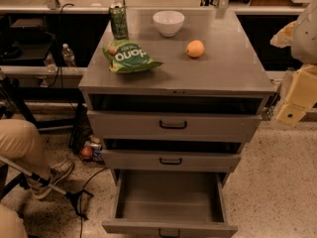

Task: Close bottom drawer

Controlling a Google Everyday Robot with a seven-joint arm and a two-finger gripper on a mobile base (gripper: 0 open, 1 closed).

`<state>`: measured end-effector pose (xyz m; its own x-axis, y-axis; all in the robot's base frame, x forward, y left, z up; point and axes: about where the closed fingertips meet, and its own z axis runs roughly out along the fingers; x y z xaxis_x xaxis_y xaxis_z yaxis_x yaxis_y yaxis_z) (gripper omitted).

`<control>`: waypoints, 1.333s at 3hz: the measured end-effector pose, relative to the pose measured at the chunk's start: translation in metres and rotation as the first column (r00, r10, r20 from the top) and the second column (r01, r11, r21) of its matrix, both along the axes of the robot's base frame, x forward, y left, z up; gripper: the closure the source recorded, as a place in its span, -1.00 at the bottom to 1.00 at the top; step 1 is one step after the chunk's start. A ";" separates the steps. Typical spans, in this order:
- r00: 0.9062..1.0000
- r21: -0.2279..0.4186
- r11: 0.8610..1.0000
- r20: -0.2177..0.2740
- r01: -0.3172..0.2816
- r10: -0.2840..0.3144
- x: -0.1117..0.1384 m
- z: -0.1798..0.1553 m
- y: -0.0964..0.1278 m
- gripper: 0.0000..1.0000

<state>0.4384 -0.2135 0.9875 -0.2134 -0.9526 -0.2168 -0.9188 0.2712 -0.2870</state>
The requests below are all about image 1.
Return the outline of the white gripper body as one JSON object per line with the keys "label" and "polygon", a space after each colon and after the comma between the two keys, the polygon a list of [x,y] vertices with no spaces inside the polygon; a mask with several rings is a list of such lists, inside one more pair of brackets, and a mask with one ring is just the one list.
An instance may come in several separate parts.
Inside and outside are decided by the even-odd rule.
{"label": "white gripper body", "polygon": [[308,111],[317,103],[317,66],[315,64],[304,64],[293,75],[286,103],[301,111]]}

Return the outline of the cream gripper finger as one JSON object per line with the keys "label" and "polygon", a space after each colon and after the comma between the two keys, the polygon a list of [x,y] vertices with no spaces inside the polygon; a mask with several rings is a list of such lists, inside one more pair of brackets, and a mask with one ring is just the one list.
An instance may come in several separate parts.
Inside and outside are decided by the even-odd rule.
{"label": "cream gripper finger", "polygon": [[277,112],[275,120],[286,126],[294,126],[305,116],[305,114],[306,111],[299,106],[292,103],[285,103]]}

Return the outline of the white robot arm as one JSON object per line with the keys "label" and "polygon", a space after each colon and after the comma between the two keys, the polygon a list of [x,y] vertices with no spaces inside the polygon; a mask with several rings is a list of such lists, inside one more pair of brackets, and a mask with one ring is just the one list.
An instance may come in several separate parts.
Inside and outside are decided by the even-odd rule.
{"label": "white robot arm", "polygon": [[293,126],[317,103],[317,2],[312,1],[296,21],[280,29],[270,44],[291,47],[291,55],[302,62],[275,115],[276,122]]}

